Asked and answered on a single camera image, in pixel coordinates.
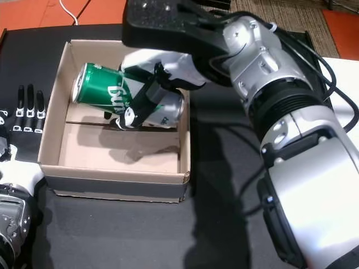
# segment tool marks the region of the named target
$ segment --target metal screw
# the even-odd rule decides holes
[[[326,140],[328,140],[328,139],[325,136],[321,136],[321,137],[319,137],[318,142],[322,143],[322,142],[324,142]]]
[[[273,196],[268,196],[267,197],[267,203],[272,203],[274,201]]]
[[[280,164],[282,162],[284,162],[284,160],[281,157],[278,157],[274,160],[274,164]]]

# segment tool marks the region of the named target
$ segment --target black surface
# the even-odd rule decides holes
[[[0,108],[14,110],[20,84],[34,84],[48,100],[66,41],[120,36],[119,25],[9,31]],[[42,186],[33,268],[292,268],[277,257],[261,213],[242,217],[259,203],[248,180],[257,180],[263,164],[237,94],[207,85],[191,98],[195,196],[177,205],[104,201],[57,197]],[[35,160],[40,134],[15,136],[20,156]]]

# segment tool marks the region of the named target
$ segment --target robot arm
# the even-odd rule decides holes
[[[150,21],[153,12],[164,15]],[[266,176],[257,189],[278,256],[298,268],[358,267],[359,153],[271,25],[245,12],[209,17],[185,1],[149,6],[132,0],[125,15],[125,44],[177,52],[140,50],[125,58],[123,71],[137,66],[152,72],[158,61],[166,65],[171,58],[179,64],[165,67],[170,78],[237,91],[261,141]],[[138,40],[146,30],[150,37]]]

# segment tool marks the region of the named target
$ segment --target soda can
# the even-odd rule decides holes
[[[85,63],[72,87],[72,101],[121,115],[144,85],[133,75],[98,64]],[[185,99],[180,91],[169,91],[145,123],[157,127],[176,127]]]

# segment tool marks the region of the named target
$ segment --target carpet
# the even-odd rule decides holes
[[[288,31],[308,31],[319,54],[339,58],[322,13],[325,7],[325,2],[321,0],[234,0],[231,12],[246,10],[266,21],[276,22]]]

